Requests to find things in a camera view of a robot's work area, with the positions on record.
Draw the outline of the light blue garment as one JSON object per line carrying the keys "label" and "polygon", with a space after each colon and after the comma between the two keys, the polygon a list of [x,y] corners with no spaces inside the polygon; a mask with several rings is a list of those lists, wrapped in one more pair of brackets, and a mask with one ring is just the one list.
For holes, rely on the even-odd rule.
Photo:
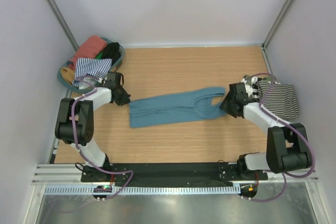
{"label": "light blue garment", "polygon": [[224,94],[223,87],[207,87],[132,101],[129,104],[130,127],[140,128],[219,118],[226,113],[219,108],[219,103],[212,104],[212,100]]}

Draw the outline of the thin striped black tank top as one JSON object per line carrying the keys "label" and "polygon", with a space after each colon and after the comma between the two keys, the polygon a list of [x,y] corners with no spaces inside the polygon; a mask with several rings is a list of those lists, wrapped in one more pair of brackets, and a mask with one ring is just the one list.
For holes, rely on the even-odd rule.
{"label": "thin striped black tank top", "polygon": [[262,105],[277,117],[286,121],[294,121],[299,116],[294,86],[275,82],[267,93],[270,87],[271,81],[259,81],[257,84]]}

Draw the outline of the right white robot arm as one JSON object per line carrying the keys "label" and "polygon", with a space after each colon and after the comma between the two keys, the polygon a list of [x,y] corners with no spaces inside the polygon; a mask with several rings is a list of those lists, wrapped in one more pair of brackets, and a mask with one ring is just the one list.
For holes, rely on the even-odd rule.
{"label": "right white robot arm", "polygon": [[275,77],[244,76],[241,82],[229,85],[229,92],[219,107],[235,118],[253,122],[266,133],[264,153],[239,157],[238,177],[248,180],[256,170],[290,176],[294,170],[314,171],[316,162],[306,129],[294,122],[299,111],[292,85],[281,84]]}

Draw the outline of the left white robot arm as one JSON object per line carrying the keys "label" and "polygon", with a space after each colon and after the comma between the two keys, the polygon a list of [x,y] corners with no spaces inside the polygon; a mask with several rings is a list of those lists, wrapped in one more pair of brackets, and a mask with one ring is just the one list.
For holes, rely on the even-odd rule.
{"label": "left white robot arm", "polygon": [[93,167],[93,176],[100,182],[111,177],[110,162],[94,140],[94,111],[109,103],[123,106],[131,95],[124,89],[124,76],[108,72],[98,87],[86,82],[89,92],[76,98],[63,98],[57,115],[55,137],[71,145]]}

